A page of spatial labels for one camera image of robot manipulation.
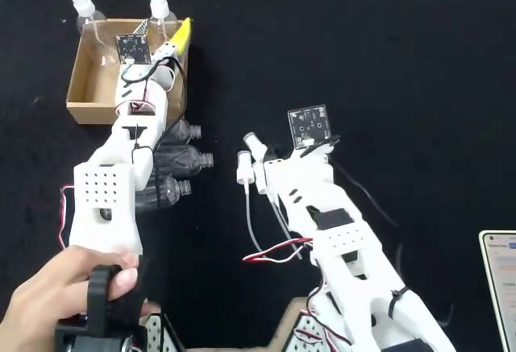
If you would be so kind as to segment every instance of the spray nozzle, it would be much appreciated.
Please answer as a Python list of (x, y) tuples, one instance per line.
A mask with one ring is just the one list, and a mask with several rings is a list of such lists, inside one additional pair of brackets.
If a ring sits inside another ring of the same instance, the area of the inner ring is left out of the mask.
[(165, 19), (170, 15), (167, 0), (151, 0), (151, 12), (154, 18)]
[(95, 5), (91, 0), (72, 0), (79, 16), (88, 17), (94, 14)]

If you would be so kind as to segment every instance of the phone screen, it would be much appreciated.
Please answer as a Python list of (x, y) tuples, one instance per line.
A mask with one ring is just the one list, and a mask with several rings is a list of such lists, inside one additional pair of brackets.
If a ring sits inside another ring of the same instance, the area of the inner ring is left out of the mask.
[(484, 235), (503, 333), (510, 352), (516, 351), (516, 234)]

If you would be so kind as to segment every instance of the dark plastic bottle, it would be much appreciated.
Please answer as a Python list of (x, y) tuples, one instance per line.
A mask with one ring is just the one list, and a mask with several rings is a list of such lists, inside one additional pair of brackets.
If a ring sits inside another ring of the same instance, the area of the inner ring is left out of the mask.
[[(175, 205), (180, 197), (190, 195), (192, 187), (188, 180), (178, 181), (171, 176), (160, 180), (160, 207)], [(137, 213), (149, 211), (158, 207), (156, 187), (149, 185), (135, 194), (135, 210)]]
[(161, 142), (160, 147), (166, 145), (188, 144), (191, 139), (200, 139), (202, 136), (199, 125), (190, 125), (186, 120), (179, 120)]
[(191, 177), (214, 166), (213, 154), (201, 153), (191, 145), (161, 146), (154, 155), (154, 163), (160, 174), (174, 177)]

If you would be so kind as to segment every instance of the human hand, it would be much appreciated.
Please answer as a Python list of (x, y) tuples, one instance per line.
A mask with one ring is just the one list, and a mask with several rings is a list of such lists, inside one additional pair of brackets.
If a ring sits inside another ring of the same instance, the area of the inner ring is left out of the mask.
[[(109, 299), (115, 300), (135, 286), (138, 263), (138, 256), (127, 251), (106, 254), (79, 246), (66, 248), (16, 288), (0, 324), (2, 350), (54, 351), (57, 322), (86, 311), (87, 279), (93, 268), (120, 265), (122, 271), (109, 288)], [(154, 305), (145, 303), (142, 315), (155, 311)]]

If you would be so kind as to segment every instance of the white bottle cap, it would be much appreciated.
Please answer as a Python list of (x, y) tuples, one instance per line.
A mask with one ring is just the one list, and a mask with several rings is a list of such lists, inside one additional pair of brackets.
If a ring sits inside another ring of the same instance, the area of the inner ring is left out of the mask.
[(88, 17), (95, 12), (95, 5), (91, 0), (72, 0), (72, 2), (79, 16)]
[(151, 0), (151, 12), (154, 18), (165, 19), (170, 14), (167, 0)]
[(252, 184), (255, 182), (255, 174), (252, 171), (251, 152), (240, 151), (238, 154), (239, 166), (236, 168), (236, 182), (238, 184)]
[(263, 144), (254, 134), (254, 132), (249, 132), (243, 137), (243, 142), (248, 146), (251, 151), (252, 157), (256, 161), (261, 161), (264, 159), (265, 152), (267, 152), (267, 146)]

